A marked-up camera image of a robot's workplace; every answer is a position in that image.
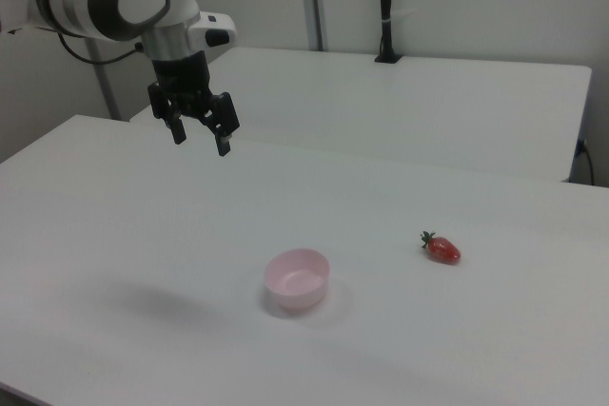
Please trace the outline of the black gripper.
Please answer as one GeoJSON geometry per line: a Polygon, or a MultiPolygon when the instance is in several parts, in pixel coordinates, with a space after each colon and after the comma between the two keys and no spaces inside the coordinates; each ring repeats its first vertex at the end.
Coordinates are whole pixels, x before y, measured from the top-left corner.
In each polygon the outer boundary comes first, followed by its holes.
{"type": "Polygon", "coordinates": [[[172,61],[153,60],[152,65],[156,83],[149,85],[147,92],[154,118],[165,123],[174,143],[180,145],[187,138],[181,114],[198,120],[206,115],[206,126],[214,134],[219,155],[224,157],[240,122],[228,92],[211,96],[206,54],[196,52],[172,61]]]}

